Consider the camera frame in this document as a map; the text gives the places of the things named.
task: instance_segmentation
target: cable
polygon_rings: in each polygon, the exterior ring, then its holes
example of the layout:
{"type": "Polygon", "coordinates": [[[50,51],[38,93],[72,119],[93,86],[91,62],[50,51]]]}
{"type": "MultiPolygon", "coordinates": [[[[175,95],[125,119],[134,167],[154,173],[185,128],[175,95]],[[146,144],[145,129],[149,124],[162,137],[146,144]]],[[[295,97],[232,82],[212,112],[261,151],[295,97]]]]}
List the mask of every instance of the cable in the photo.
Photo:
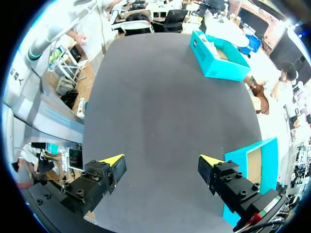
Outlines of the cable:
{"type": "Polygon", "coordinates": [[[99,10],[97,0],[96,0],[96,6],[97,6],[97,11],[98,11],[99,18],[100,18],[100,20],[101,20],[101,25],[102,25],[102,30],[101,30],[101,32],[102,32],[102,36],[103,36],[103,40],[104,40],[104,47],[105,47],[105,50],[106,50],[106,41],[105,41],[105,37],[104,37],[104,33],[103,33],[104,26],[103,26],[103,21],[102,21],[102,17],[101,17],[101,12],[100,12],[100,10],[99,10]]]}
{"type": "Polygon", "coordinates": [[[48,157],[48,158],[52,158],[52,159],[61,159],[62,157],[59,156],[59,157],[53,157],[53,156],[49,156],[47,155],[45,152],[43,152],[44,156],[48,157]]]}
{"type": "Polygon", "coordinates": [[[285,221],[274,221],[274,222],[264,223],[264,224],[261,224],[261,225],[258,225],[258,226],[254,226],[254,227],[252,227],[250,229],[247,229],[246,231],[243,231],[241,233],[254,232],[256,230],[259,230],[261,228],[265,228],[265,227],[268,227],[268,226],[272,226],[274,224],[283,225],[283,224],[285,224],[285,221]]]}

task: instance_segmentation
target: hand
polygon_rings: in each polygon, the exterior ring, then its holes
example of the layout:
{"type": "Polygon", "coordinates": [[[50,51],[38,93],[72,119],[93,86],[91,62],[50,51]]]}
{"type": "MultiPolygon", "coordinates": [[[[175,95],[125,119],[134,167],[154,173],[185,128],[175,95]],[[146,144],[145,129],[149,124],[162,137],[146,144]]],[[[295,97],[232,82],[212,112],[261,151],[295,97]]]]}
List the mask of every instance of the hand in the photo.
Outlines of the hand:
{"type": "Polygon", "coordinates": [[[279,77],[278,79],[280,82],[286,83],[286,77],[279,77]]]}
{"type": "Polygon", "coordinates": [[[87,39],[87,37],[85,35],[80,35],[80,34],[77,34],[74,37],[74,40],[77,42],[78,45],[85,45],[85,43],[82,42],[82,39],[87,39]]]}

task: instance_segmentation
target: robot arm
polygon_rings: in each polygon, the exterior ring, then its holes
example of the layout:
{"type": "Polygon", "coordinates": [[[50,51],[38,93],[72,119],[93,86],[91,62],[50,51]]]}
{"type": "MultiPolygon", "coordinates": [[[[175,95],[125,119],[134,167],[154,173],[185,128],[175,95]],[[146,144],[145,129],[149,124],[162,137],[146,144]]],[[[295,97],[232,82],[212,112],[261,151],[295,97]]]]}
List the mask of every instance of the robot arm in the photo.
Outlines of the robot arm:
{"type": "Polygon", "coordinates": [[[212,194],[218,194],[230,211],[241,217],[233,228],[234,232],[244,227],[258,228],[256,232],[266,232],[261,231],[267,229],[260,226],[269,226],[287,200],[286,195],[273,189],[264,195],[260,194],[260,183],[252,183],[243,177],[239,166],[230,160],[224,162],[200,155],[198,171],[212,194]]]}

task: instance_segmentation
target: wooden floor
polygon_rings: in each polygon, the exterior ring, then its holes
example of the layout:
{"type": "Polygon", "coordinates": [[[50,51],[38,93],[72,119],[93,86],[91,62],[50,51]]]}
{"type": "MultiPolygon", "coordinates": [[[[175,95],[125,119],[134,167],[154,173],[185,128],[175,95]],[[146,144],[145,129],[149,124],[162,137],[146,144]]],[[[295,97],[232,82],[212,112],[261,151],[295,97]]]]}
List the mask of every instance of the wooden floor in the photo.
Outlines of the wooden floor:
{"type": "Polygon", "coordinates": [[[84,98],[84,102],[88,102],[89,96],[91,94],[93,82],[94,82],[94,73],[93,69],[89,62],[86,63],[86,67],[83,69],[81,77],[86,77],[85,79],[78,82],[76,89],[78,91],[78,96],[73,105],[73,112],[77,113],[78,105],[80,98],[84,98]]]}

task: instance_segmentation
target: bolt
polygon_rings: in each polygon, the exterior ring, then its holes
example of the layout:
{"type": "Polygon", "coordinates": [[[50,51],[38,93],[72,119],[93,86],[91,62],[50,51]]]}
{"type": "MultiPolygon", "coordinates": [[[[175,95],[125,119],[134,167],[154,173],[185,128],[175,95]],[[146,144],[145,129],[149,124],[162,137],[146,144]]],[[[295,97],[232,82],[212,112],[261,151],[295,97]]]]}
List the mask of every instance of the bolt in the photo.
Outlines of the bolt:
{"type": "Polygon", "coordinates": [[[247,192],[245,190],[243,190],[243,189],[239,192],[239,195],[242,198],[244,198],[246,196],[246,194],[247,194],[247,192]]]}
{"type": "Polygon", "coordinates": [[[253,189],[254,191],[257,191],[257,190],[259,189],[259,187],[260,187],[260,183],[254,183],[252,189],[253,189]]]}
{"type": "Polygon", "coordinates": [[[230,182],[230,181],[231,181],[231,176],[226,176],[226,177],[225,177],[225,182],[228,183],[228,182],[230,182]]]}
{"type": "Polygon", "coordinates": [[[243,173],[242,173],[242,172],[238,172],[237,175],[236,175],[236,178],[239,179],[239,178],[241,178],[242,176],[243,176],[243,173]]]}
{"type": "Polygon", "coordinates": [[[44,198],[45,198],[45,199],[51,198],[51,194],[50,194],[50,193],[45,193],[45,194],[44,194],[44,198]]]}
{"type": "Polygon", "coordinates": [[[99,177],[96,176],[96,175],[92,176],[92,179],[95,180],[95,181],[99,181],[99,177]]]}
{"type": "Polygon", "coordinates": [[[70,183],[69,183],[69,182],[65,182],[65,183],[64,183],[64,187],[65,187],[65,188],[68,188],[69,186],[70,186],[70,183]]]}
{"type": "Polygon", "coordinates": [[[35,200],[35,202],[37,203],[37,205],[42,205],[42,203],[43,203],[42,199],[37,199],[37,200],[35,200]]]}
{"type": "Polygon", "coordinates": [[[76,191],[76,194],[79,196],[79,197],[84,197],[85,196],[85,193],[84,193],[84,191],[82,190],[82,189],[78,189],[77,191],[76,191]]]}

